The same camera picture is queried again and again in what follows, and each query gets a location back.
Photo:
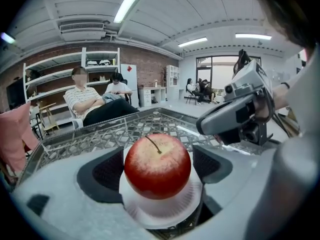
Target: refrigerator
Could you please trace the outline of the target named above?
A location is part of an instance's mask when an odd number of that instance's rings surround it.
[[[138,100],[138,84],[137,84],[137,66],[131,64],[121,64],[120,73],[123,79],[128,81],[128,87],[132,91],[131,105],[135,108],[139,107]]]

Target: metal grid table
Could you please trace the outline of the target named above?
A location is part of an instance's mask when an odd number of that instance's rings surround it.
[[[125,149],[149,134],[162,133],[174,136],[184,144],[188,152],[193,151],[193,145],[222,148],[213,136],[198,133],[196,121],[197,118],[193,116],[165,108],[153,108],[48,138],[40,142],[31,154],[17,184],[54,161],[100,149],[120,146]],[[248,142],[241,142],[235,147],[255,155],[266,149]],[[196,216],[193,215],[174,227],[150,232],[159,238],[171,239],[193,229],[195,220]]]

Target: white plate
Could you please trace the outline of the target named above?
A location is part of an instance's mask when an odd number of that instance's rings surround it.
[[[123,151],[124,161],[130,148]],[[128,183],[125,172],[119,183],[125,210],[143,228],[150,230],[166,229],[184,221],[198,207],[201,192],[202,183],[193,166],[185,187],[175,196],[163,200],[148,199],[138,194]]]

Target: window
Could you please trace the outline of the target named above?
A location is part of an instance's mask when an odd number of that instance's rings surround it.
[[[238,61],[238,56],[210,56],[196,58],[196,80],[207,79],[213,89],[224,89],[232,79],[234,65]],[[252,57],[261,65],[259,57]]]

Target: ceiling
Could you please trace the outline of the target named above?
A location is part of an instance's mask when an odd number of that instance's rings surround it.
[[[2,47],[0,71],[31,53],[68,43],[60,25],[69,22],[110,22],[100,31],[103,36],[78,31],[74,41],[133,44],[177,59],[242,48],[288,58],[301,50],[271,28],[256,0],[137,0],[122,23],[113,23],[122,1],[28,0],[7,31],[16,45]],[[236,39],[235,33],[268,34],[272,39],[258,44],[257,39]],[[178,47],[202,37],[208,41]]]

